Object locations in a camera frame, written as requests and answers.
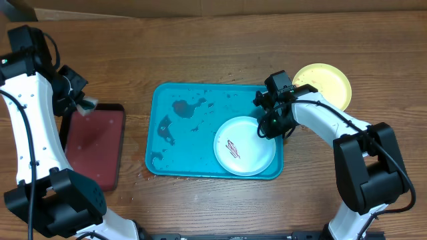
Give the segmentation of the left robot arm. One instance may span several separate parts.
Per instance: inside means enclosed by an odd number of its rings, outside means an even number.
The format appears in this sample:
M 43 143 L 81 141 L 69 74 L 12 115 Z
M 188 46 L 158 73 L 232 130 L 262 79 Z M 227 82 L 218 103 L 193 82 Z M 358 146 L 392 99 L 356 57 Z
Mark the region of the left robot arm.
M 11 52 L 1 57 L 1 95 L 17 150 L 17 187 L 4 194 L 8 210 L 30 235 L 149 239 L 137 222 L 109 209 L 100 186 L 65 156 L 55 118 L 95 109 L 97 100 L 83 92 L 86 80 L 60 63 L 42 30 L 24 25 L 7 34 Z

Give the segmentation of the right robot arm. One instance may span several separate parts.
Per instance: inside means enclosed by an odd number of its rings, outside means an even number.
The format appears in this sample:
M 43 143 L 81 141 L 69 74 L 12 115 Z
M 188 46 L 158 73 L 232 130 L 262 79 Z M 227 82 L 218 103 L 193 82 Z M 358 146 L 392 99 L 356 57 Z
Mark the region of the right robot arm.
M 388 124 L 371 125 L 333 106 L 309 84 L 297 87 L 285 71 L 270 75 L 254 105 L 265 111 L 260 138 L 288 138 L 298 125 L 311 129 L 334 152 L 336 185 L 342 204 L 321 231 L 298 231 L 292 239 L 384 239 L 368 229 L 380 215 L 413 208 L 416 192 L 396 135 Z

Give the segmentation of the green scrubbing sponge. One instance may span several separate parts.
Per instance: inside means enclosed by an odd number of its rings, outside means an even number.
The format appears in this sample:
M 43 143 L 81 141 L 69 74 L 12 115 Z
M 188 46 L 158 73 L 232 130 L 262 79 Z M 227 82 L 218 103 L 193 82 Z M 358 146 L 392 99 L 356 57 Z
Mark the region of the green scrubbing sponge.
M 92 97 L 85 96 L 77 105 L 77 111 L 82 115 L 86 116 L 93 112 L 97 107 L 98 100 Z

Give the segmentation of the light blue rimmed plate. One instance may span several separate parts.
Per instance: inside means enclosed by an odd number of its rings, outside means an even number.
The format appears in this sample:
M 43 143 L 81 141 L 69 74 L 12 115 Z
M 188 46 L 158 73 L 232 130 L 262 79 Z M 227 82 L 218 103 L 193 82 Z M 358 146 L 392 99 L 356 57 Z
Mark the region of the light blue rimmed plate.
M 251 177 L 265 171 L 276 158 L 276 140 L 258 135 L 258 121 L 240 116 L 227 120 L 216 132 L 213 152 L 232 175 Z

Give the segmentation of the green rimmed plate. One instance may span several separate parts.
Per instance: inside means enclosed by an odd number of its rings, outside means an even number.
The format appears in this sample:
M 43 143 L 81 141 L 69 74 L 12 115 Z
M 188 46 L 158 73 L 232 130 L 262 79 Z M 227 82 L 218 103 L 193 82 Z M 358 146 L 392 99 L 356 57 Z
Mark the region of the green rimmed plate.
M 313 63 L 301 68 L 292 83 L 297 87 L 309 84 L 341 111 L 345 111 L 352 98 L 348 78 L 336 67 L 325 63 Z

